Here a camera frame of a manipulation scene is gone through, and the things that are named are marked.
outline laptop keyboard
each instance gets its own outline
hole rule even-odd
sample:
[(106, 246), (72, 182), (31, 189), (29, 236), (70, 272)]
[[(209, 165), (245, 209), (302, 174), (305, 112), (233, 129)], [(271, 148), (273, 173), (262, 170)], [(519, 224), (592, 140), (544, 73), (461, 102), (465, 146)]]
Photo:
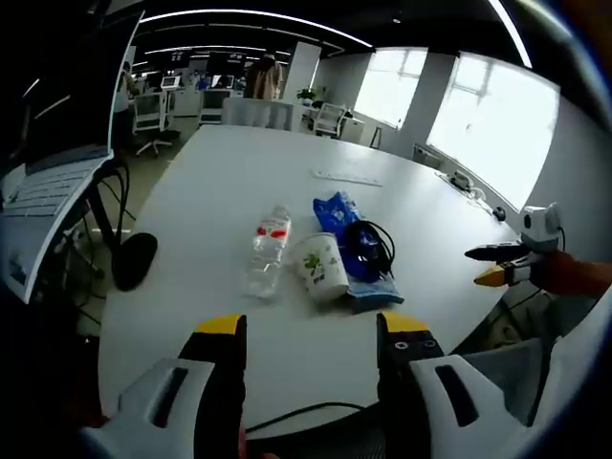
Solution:
[(87, 163), (65, 164), (27, 176), (4, 204), (5, 217), (48, 217), (59, 212), (90, 173)]

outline office desk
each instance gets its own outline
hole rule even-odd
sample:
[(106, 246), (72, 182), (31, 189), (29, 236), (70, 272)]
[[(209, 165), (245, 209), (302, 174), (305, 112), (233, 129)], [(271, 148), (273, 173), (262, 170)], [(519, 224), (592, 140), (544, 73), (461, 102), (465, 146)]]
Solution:
[[(311, 169), (352, 171), (383, 186), (321, 180)], [(133, 292), (108, 295), (98, 360), (104, 414), (115, 413), (122, 390), (158, 359), (176, 357), (199, 322), (231, 313), (246, 314), (248, 323), (244, 426), (309, 404), (376, 402), (376, 312), (352, 316), (340, 307), (316, 306), (289, 272), (281, 277), (273, 304), (239, 293), (261, 218), (274, 205), (287, 205), (293, 216), (291, 246), (319, 230), (313, 198), (338, 189), (395, 239), (393, 272), (405, 302), (393, 310), (428, 322), (446, 352), (505, 292), (474, 285), (486, 264), (464, 252), (515, 234), (432, 169), (348, 142), (202, 126), (153, 189), (136, 223), (136, 231), (159, 240), (147, 278)], [(350, 413), (345, 408), (311, 412), (252, 438)]]

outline window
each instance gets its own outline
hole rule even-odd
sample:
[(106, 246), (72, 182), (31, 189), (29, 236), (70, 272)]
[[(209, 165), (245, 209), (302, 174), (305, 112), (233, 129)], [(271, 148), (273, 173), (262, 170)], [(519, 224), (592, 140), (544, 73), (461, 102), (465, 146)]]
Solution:
[(426, 50), (381, 50), (370, 62), (355, 111), (394, 127), (402, 127), (425, 65)]
[(558, 88), (524, 69), (461, 54), (427, 144), (521, 210), (544, 165)]

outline white paper cup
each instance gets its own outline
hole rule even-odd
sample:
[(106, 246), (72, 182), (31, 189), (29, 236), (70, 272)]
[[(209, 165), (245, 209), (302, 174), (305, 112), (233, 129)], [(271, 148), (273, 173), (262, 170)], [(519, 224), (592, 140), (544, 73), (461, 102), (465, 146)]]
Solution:
[(348, 291), (338, 242), (331, 232), (302, 239), (291, 251), (291, 262), (314, 301), (331, 301)]

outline floor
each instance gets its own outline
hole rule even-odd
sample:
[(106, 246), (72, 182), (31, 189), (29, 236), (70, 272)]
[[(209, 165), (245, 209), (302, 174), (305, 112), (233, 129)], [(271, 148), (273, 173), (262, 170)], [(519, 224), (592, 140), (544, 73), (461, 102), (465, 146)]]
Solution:
[[(181, 151), (183, 145), (198, 129), (198, 120), (197, 118), (177, 118), (174, 120), (172, 129), (179, 131), (181, 135), (179, 139), (173, 142), (172, 146), (159, 147), (159, 157), (155, 156), (153, 150), (144, 151), (140, 157), (136, 157), (131, 152), (122, 155), (130, 170), (130, 191), (126, 208), (137, 218), (155, 184), (162, 178), (165, 170)], [(120, 195), (120, 185), (117, 179), (108, 179), (107, 183), (115, 190), (117, 195)], [(115, 229), (119, 220), (119, 204), (106, 186), (100, 186), (99, 192), (111, 226)], [(92, 292), (89, 294), (91, 281), (89, 276), (76, 274), (76, 278), (84, 277), (80, 279), (80, 288), (76, 291), (76, 304), (84, 303), (81, 307), (84, 314), (78, 321), (76, 331), (83, 336), (99, 336), (100, 326), (92, 319), (98, 322), (101, 322), (102, 319), (106, 303), (105, 297), (113, 282), (110, 275), (111, 260), (110, 252), (102, 244), (98, 225), (91, 212), (87, 217), (87, 225), (92, 234), (92, 246), (86, 249), (90, 255), (91, 253), (94, 254), (94, 263), (98, 268), (105, 271), (105, 276), (103, 279), (95, 279), (92, 282)], [(124, 237), (129, 235), (127, 232), (133, 226), (134, 221), (129, 216), (124, 215), (122, 223)]]

